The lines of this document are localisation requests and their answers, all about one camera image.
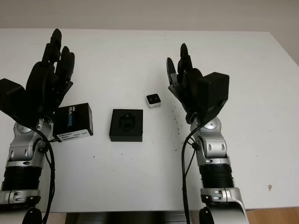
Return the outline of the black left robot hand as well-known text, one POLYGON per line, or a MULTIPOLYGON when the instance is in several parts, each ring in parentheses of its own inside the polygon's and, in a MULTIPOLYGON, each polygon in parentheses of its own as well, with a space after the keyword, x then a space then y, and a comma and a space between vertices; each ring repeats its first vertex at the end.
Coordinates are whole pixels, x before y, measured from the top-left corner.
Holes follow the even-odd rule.
POLYGON ((62 33, 56 28, 27 80, 26 93, 40 117, 52 117, 73 85, 75 55, 67 46, 62 48, 61 42, 62 33))

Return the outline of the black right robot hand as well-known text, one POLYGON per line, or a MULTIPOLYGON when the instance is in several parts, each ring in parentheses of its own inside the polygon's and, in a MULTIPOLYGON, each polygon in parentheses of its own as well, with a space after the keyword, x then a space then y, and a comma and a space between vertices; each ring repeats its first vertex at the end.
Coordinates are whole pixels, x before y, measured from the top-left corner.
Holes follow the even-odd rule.
POLYGON ((203 75, 199 69, 193 67, 185 43, 180 47, 178 68, 175 69, 174 63, 169 57, 166 60, 166 68, 169 80, 168 89, 182 104, 186 111, 186 122, 191 124, 198 115, 196 99, 192 94, 195 92, 198 79, 202 78, 203 75))

